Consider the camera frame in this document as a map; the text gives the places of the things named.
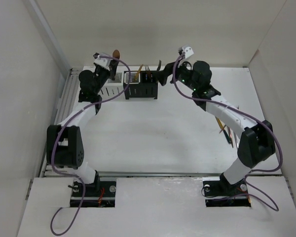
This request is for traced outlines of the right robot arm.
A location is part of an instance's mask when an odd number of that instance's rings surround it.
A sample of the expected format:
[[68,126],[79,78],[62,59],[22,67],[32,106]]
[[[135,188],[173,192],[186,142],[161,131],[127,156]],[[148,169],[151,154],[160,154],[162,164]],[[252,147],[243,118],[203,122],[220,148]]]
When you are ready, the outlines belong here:
[[190,88],[195,104],[220,119],[239,138],[237,159],[220,175],[219,181],[219,190],[223,194],[231,194],[257,164],[275,153],[272,125],[266,120],[257,121],[228,103],[211,85],[212,71],[208,63],[196,61],[190,70],[186,65],[182,63],[175,67],[174,63],[169,63],[153,76],[162,86],[172,76],[173,80]]

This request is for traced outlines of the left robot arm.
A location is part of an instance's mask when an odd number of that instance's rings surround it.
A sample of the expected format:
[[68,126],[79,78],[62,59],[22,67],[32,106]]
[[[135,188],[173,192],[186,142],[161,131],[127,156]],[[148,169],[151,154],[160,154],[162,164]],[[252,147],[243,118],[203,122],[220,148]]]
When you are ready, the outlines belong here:
[[90,196],[99,193],[101,184],[97,172],[84,160],[81,129],[99,112],[105,102],[100,92],[108,80],[114,80],[119,60],[100,57],[94,61],[95,69],[83,70],[79,75],[80,91],[72,113],[57,125],[47,129],[46,159],[57,174],[74,177],[84,183]]

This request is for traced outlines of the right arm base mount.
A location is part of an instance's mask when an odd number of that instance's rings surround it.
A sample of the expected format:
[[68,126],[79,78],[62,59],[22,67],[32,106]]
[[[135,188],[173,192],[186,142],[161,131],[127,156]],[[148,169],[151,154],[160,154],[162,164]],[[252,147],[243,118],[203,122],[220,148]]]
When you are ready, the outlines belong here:
[[224,186],[220,180],[204,180],[201,191],[206,207],[251,207],[244,181]]

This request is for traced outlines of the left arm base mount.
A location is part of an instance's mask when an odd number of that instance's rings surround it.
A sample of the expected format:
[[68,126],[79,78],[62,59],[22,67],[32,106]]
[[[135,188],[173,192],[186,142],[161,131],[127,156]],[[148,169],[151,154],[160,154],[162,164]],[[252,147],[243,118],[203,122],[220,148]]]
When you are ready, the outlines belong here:
[[[98,178],[97,182],[86,184],[85,195],[81,207],[111,208],[115,207],[116,179]],[[74,181],[68,185],[72,189],[70,207],[78,207],[82,199],[82,184]]]

